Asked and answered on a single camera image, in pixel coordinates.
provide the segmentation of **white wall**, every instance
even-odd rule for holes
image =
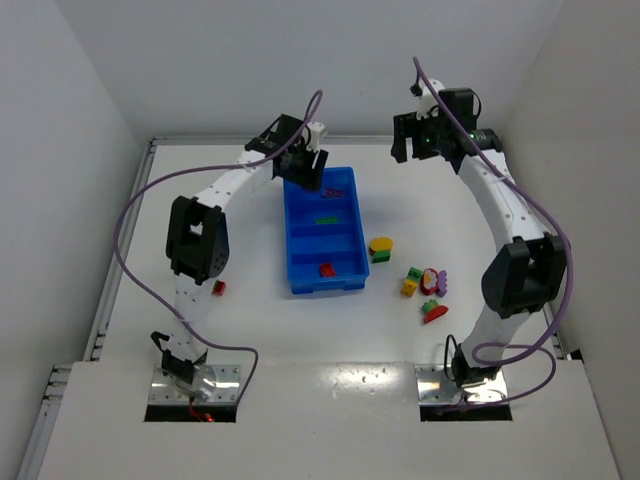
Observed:
[[[254,133],[316,88],[333,133],[391,133],[411,56],[500,126],[562,0],[57,0],[136,132]]]
[[[520,183],[570,236],[563,332],[584,354],[619,468],[640,478],[640,2],[566,0],[509,120]]]
[[[0,479],[82,356],[140,152],[53,0],[0,0]]]

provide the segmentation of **green block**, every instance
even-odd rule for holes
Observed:
[[[373,254],[373,261],[371,263],[388,262],[391,258],[391,250],[381,250]]]
[[[338,223],[337,217],[324,217],[316,219],[316,225],[325,225],[327,223]]]
[[[416,283],[420,283],[420,278],[422,277],[422,270],[418,270],[417,268],[411,267],[409,269],[409,273],[407,273],[407,278],[409,280],[413,280]]]
[[[433,310],[438,306],[438,302],[435,300],[429,300],[422,305],[422,313],[428,313],[430,310]]]

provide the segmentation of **red toy piece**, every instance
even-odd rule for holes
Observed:
[[[449,307],[445,307],[444,305],[438,305],[436,308],[429,310],[427,314],[424,316],[424,324],[426,325],[427,323],[435,320],[436,318],[441,317],[448,311],[449,311]]]
[[[221,282],[220,280],[216,280],[216,283],[213,286],[213,291],[211,293],[213,293],[214,295],[221,296],[224,293],[225,288],[227,288],[226,283]]]
[[[433,295],[438,289],[438,272],[433,268],[427,268],[420,278],[420,291],[425,295]]]
[[[320,265],[320,275],[323,277],[335,277],[336,271],[333,269],[333,265],[327,262]]]

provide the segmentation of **red block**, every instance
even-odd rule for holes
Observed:
[[[225,288],[227,288],[226,283],[221,282],[220,280],[216,280],[216,283],[213,286],[213,291],[211,293],[213,293],[214,295],[220,296],[224,293]]]
[[[441,317],[445,313],[449,311],[449,307],[445,307],[444,305],[438,305],[436,308],[429,310],[427,314],[424,316],[424,324],[435,320],[438,317]]]
[[[320,265],[320,275],[323,277],[335,277],[336,271],[333,269],[331,263],[323,263]]]

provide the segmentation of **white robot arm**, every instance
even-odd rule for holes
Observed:
[[[178,197],[171,208],[166,254],[175,274],[176,310],[193,326],[206,321],[216,277],[229,259],[226,215],[258,188],[281,177],[308,190],[318,190],[327,161],[319,145],[327,133],[318,122],[306,125],[306,135],[281,155],[264,163],[267,155],[280,149],[302,125],[302,120],[281,115],[260,136],[245,145],[236,168],[225,172],[213,184],[192,198]],[[176,323],[170,335],[154,332],[154,343],[163,354],[162,366],[183,384],[189,384],[193,367],[206,360],[207,347]]]
[[[477,129],[480,109],[474,112],[475,92],[445,89],[440,82],[430,81],[491,163],[513,182],[498,136],[491,129]],[[482,360],[502,359],[520,326],[557,296],[566,256],[561,240],[551,235],[527,203],[477,156],[468,140],[439,111],[424,84],[417,83],[411,91],[420,97],[420,106],[416,112],[394,117],[391,155],[398,163],[406,162],[409,138],[413,158],[442,155],[475,196],[496,244],[496,258],[482,277],[484,308],[452,362],[455,383],[464,387],[495,378],[499,367],[479,363],[472,352],[485,343],[501,344],[503,347],[483,350]]]

